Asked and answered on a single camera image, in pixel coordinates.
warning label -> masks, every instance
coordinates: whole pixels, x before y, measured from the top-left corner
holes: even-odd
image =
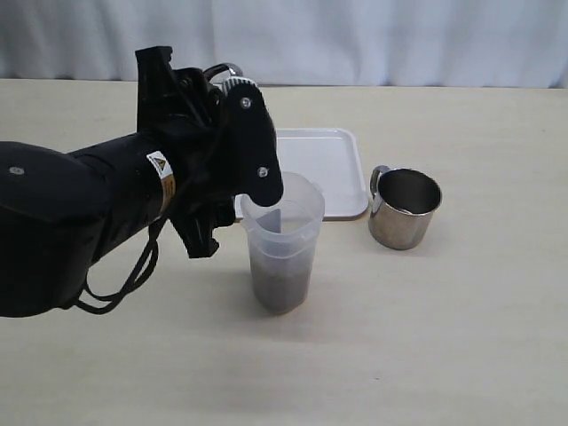
[[[176,178],[174,177],[174,170],[171,168],[170,163],[160,151],[154,151],[146,156],[148,161],[152,163],[160,180],[162,182],[163,202],[161,213],[168,207],[171,199],[176,194]]]

black robotic arm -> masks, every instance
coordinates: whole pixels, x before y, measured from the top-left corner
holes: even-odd
[[[257,86],[233,75],[219,88],[210,80],[228,66],[174,70],[171,53],[136,52],[135,133],[68,154],[0,142],[0,316],[110,312],[149,278],[168,220],[190,258],[209,257],[213,230],[235,221],[235,195],[264,206],[282,196],[276,131]],[[92,294],[89,268],[146,228],[122,289]],[[82,302],[83,291],[107,305]]]

stainless steel mug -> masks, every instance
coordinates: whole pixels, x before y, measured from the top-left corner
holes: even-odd
[[[408,250],[420,244],[442,201],[436,181],[420,171],[378,166],[370,186],[371,235],[390,249]]]

clear plastic pitcher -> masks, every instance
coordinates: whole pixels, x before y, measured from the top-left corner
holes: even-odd
[[[307,297],[325,212],[323,194],[309,180],[291,172],[282,179],[284,194],[274,206],[241,199],[253,290],[273,314],[290,312]]]

white plastic tray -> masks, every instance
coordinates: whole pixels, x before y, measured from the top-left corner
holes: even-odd
[[[343,129],[278,129],[282,171],[300,173],[317,184],[326,200],[325,218],[358,217],[369,205],[359,150]],[[241,199],[235,211],[242,218]]]

